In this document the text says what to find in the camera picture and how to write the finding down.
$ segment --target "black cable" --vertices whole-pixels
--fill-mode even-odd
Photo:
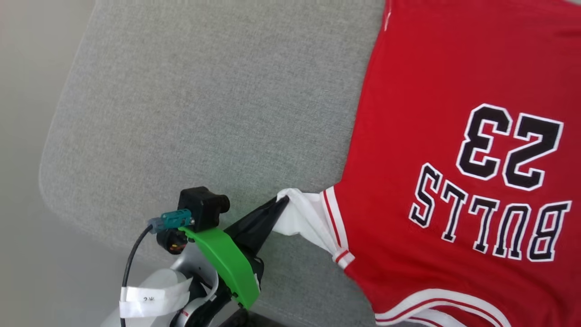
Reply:
[[[147,228],[139,235],[137,241],[133,245],[131,249],[131,253],[129,253],[129,257],[127,258],[127,265],[125,266],[125,274],[123,275],[123,283],[121,283],[121,287],[127,287],[127,279],[129,279],[129,270],[131,269],[131,263],[133,262],[133,257],[135,256],[135,252],[137,252],[137,248],[141,241],[145,238],[145,235],[149,233],[150,230],[153,229],[152,225],[147,226]],[[125,325],[125,318],[121,318],[121,327],[126,327]]]

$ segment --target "white sleeve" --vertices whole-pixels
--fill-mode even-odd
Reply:
[[[300,234],[309,242],[334,255],[339,247],[327,224],[321,194],[284,189],[278,193],[277,199],[280,200],[284,196],[288,196],[290,201],[273,231],[287,236]]]

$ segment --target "black letter with white outline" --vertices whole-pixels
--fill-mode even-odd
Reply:
[[[511,203],[504,209],[502,220],[500,221],[500,228],[496,237],[496,245],[494,246],[493,255],[501,258],[506,257],[507,251],[507,234],[508,228],[512,225],[512,218],[518,215],[517,225],[512,232],[512,240],[509,259],[521,260],[521,244],[522,236],[526,230],[526,225],[529,223],[531,208],[528,204]]]
[[[530,141],[532,136],[536,136],[539,139],[508,152],[503,169],[504,183],[525,191],[541,187],[544,170],[529,168],[528,173],[523,173],[520,168],[535,159],[555,152],[559,146],[562,131],[562,122],[521,113],[518,116],[514,138]]]
[[[425,206],[424,214],[420,213],[421,207],[419,204],[412,203],[410,215],[408,216],[411,221],[420,225],[422,228],[427,228],[430,225],[435,205],[434,198],[426,192],[426,185],[428,180],[431,181],[430,189],[435,194],[437,194],[440,190],[442,174],[429,163],[425,163],[422,165],[422,171],[419,174],[418,184],[415,187],[416,199]]]
[[[476,161],[478,152],[489,154],[494,137],[482,133],[485,124],[492,124],[492,132],[510,135],[512,118],[508,111],[499,106],[482,104],[470,112],[470,118],[464,132],[464,141],[456,160],[456,167],[464,175],[482,180],[489,180],[498,174],[500,159],[487,155],[482,161]]]
[[[446,180],[440,198],[442,198],[442,200],[444,200],[446,203],[449,203],[450,196],[454,197],[454,204],[450,209],[450,218],[448,219],[448,227],[446,227],[446,231],[442,234],[442,239],[448,242],[454,242],[454,240],[456,239],[455,232],[456,227],[458,226],[458,219],[460,218],[460,211],[462,210],[462,206],[466,204],[466,198],[468,197],[468,193],[466,193],[458,186],[454,185],[454,183],[452,183],[451,181]]]
[[[474,250],[486,253],[488,250],[488,232],[490,231],[490,220],[492,215],[498,210],[500,201],[492,198],[485,198],[480,196],[472,196],[472,202],[468,212],[477,215],[480,209],[484,210],[480,219],[480,232],[478,233],[478,240],[474,241]]]
[[[555,259],[555,243],[563,227],[565,213],[571,210],[571,201],[549,203],[544,205],[537,216],[533,237],[529,241],[528,258],[532,262],[553,261]],[[547,221],[553,216],[551,226]],[[539,249],[544,240],[544,249]]]

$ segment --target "teal connector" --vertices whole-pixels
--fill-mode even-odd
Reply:
[[[148,224],[153,226],[151,234],[161,232],[162,230],[193,225],[193,223],[192,212],[187,209],[166,212],[159,218],[153,218],[148,221]]]

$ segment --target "red fabric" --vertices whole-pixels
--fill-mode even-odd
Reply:
[[[346,273],[376,313],[417,291],[445,289],[487,301],[512,326],[581,326],[581,7],[557,0],[387,0],[384,16],[387,29],[370,59],[335,186],[356,258]],[[483,104],[505,108],[512,120],[506,135],[483,124],[482,133],[493,137],[486,155],[498,159],[498,173],[487,180],[457,166],[471,111]],[[556,151],[517,170],[544,171],[542,185],[531,190],[508,186],[502,176],[510,151],[538,140],[514,137],[520,114],[563,123]],[[474,161],[484,156],[476,152]],[[438,192],[429,182],[425,187],[434,203],[423,228],[409,216],[414,203],[425,209],[416,188],[426,163],[442,180]],[[441,198],[446,180],[467,194],[453,241],[442,238],[454,202]],[[473,196],[500,202],[486,253],[473,249],[483,214],[468,212]],[[531,261],[541,207],[563,201],[570,209],[553,260]],[[508,257],[518,216],[507,227],[504,257],[493,255],[508,204],[531,210],[520,260]],[[489,325],[481,318],[470,323]]]

